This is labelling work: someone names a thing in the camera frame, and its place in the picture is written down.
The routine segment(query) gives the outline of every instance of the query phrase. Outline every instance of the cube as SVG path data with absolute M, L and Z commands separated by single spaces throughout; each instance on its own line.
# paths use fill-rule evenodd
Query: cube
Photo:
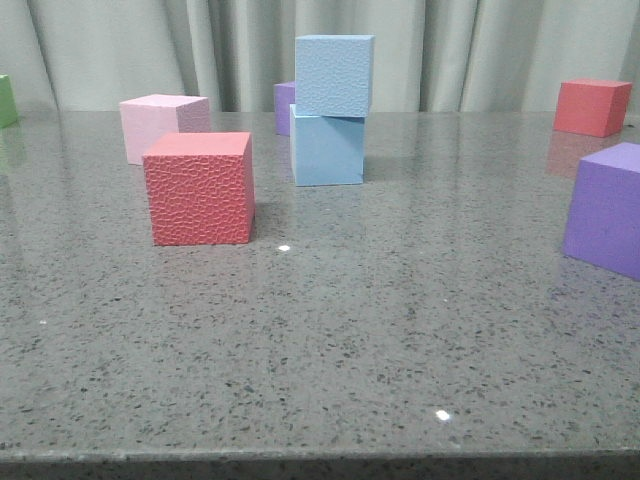
M 581 78 L 562 82 L 554 130 L 607 137 L 622 130 L 632 84 Z
M 621 143 L 580 161 L 564 253 L 640 280 L 640 145 Z
M 255 213 L 249 132 L 168 133 L 144 155 L 156 245 L 247 243 Z
M 300 115 L 366 117 L 371 106 L 373 35 L 296 38 Z
M 301 115 L 291 105 L 290 141 L 296 185 L 362 183 L 364 118 Z
M 184 95 L 147 95 L 120 102 L 127 161 L 142 165 L 142 155 L 169 132 L 209 132 L 209 99 Z
M 273 100 L 276 112 L 276 134 L 289 136 L 289 105 L 296 103 L 296 82 L 275 84 Z
M 8 75 L 0 75 L 0 128 L 18 120 L 16 103 L 13 100 L 13 91 Z

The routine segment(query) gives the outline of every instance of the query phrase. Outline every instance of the green cube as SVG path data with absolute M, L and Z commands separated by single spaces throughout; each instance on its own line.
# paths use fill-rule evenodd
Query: green cube
M 8 75 L 0 75 L 0 128 L 11 125 L 18 120 L 16 102 L 13 101 L 13 92 Z

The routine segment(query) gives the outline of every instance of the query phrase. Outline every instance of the table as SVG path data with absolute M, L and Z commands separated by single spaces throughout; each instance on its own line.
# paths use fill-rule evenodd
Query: table
M 215 113 L 253 133 L 252 241 L 155 247 L 118 114 L 24 114 L 0 137 L 0 473 L 640 471 L 640 284 L 561 252 L 577 159 L 640 133 L 552 120 L 372 114 L 363 185 L 295 187 L 272 113 Z

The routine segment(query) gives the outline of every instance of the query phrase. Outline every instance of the purple cube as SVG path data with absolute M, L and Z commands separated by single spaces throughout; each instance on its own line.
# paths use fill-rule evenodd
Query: purple cube
M 580 161 L 564 253 L 640 280 L 640 145 L 620 143 Z
M 276 133 L 290 135 L 289 105 L 296 103 L 296 82 L 276 83 L 273 86 L 276 110 Z

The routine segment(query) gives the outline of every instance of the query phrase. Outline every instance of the light blue cube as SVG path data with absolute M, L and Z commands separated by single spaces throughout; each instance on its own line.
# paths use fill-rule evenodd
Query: light blue cube
M 373 40 L 373 35 L 297 37 L 299 114 L 366 117 L 371 106 Z
M 296 185 L 359 184 L 364 174 L 364 118 L 300 115 L 291 105 L 291 168 Z

